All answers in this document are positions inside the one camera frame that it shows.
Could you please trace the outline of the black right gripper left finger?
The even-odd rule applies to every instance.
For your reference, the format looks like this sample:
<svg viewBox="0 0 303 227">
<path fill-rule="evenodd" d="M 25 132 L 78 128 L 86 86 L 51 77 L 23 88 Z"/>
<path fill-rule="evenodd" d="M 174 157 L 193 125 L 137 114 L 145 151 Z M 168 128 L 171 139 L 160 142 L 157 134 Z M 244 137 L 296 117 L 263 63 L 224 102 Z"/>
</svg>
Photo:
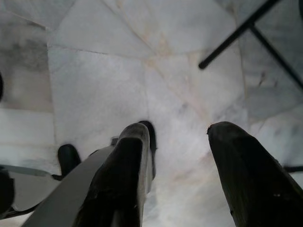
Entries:
<svg viewBox="0 0 303 227">
<path fill-rule="evenodd" d="M 77 227 L 140 227 L 153 181 L 153 124 L 127 126 L 95 173 L 75 219 Z"/>
</svg>

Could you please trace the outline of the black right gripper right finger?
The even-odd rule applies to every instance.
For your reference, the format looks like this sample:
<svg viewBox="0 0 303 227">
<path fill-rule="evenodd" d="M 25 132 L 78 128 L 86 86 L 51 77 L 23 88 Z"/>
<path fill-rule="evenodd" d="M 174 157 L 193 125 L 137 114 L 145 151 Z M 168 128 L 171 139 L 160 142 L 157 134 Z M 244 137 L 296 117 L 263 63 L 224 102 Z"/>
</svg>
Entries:
<svg viewBox="0 0 303 227">
<path fill-rule="evenodd" d="M 260 142 L 231 122 L 207 129 L 231 216 L 238 227 L 301 227 L 303 190 Z"/>
</svg>

